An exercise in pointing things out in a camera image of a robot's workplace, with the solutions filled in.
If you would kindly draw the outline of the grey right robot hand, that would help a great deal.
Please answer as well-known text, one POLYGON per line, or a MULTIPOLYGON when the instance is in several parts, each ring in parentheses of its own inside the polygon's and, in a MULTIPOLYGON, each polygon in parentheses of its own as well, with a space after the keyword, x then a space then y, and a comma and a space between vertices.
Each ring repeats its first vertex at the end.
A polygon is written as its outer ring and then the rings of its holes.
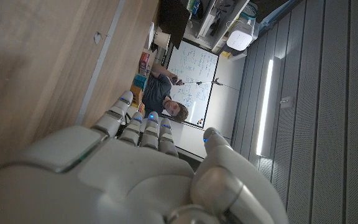
POLYGON ((57 131, 0 166, 0 223, 287 223, 272 184, 214 128, 193 170, 170 121, 133 115, 131 92, 90 128, 57 131))

